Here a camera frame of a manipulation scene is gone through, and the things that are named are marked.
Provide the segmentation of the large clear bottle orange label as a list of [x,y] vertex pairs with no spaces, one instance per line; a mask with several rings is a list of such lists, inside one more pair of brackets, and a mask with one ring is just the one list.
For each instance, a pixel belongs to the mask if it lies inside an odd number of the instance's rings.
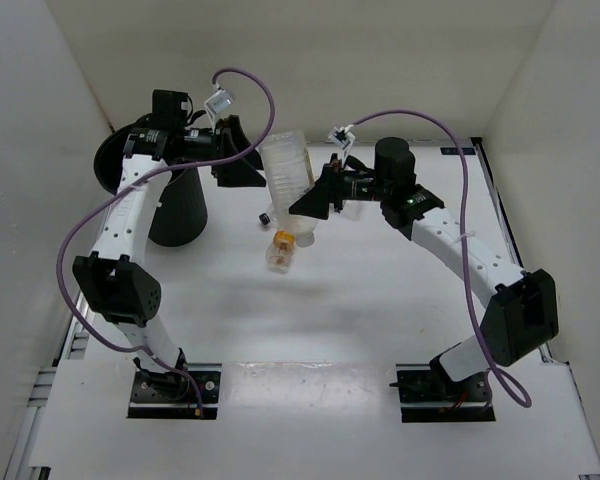
[[291,234],[298,247],[312,246],[318,221],[289,213],[289,208],[314,186],[304,133],[296,130],[269,135],[260,144],[259,153],[278,228]]

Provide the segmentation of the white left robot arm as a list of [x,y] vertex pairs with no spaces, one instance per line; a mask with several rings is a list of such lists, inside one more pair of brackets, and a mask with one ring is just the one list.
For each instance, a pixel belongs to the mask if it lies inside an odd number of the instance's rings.
[[186,357],[170,339],[158,311],[162,291],[144,267],[148,242],[181,246],[204,229],[207,211],[198,169],[210,166],[221,188],[262,188],[262,161],[217,87],[202,109],[180,91],[156,90],[150,113],[114,132],[99,147],[94,172],[112,193],[105,224],[91,252],[72,273],[92,311],[116,326],[124,352],[168,400],[186,395]]

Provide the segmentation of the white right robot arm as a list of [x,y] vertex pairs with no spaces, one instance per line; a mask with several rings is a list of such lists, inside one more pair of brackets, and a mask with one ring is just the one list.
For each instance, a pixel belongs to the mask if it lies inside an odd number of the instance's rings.
[[524,270],[460,228],[444,202],[418,184],[416,158],[407,141],[379,140],[373,167],[354,156],[333,155],[314,186],[289,208],[293,215],[325,220],[345,202],[376,201],[387,223],[424,248],[464,283],[482,318],[468,339],[430,363],[429,387],[440,399],[460,393],[469,377],[504,373],[559,332],[556,285],[543,269]]

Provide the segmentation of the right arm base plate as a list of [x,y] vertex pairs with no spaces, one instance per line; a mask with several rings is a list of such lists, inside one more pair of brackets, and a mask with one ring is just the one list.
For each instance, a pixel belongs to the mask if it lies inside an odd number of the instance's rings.
[[429,365],[397,364],[390,386],[398,390],[403,424],[496,420],[484,372],[446,383]]

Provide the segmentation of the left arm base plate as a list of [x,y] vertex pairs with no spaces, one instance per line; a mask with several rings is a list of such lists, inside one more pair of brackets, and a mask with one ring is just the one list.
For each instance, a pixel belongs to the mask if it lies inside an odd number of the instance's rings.
[[201,405],[194,388],[180,377],[171,385],[137,370],[131,386],[129,419],[216,420],[218,415],[222,365],[188,364],[188,373],[200,391]]

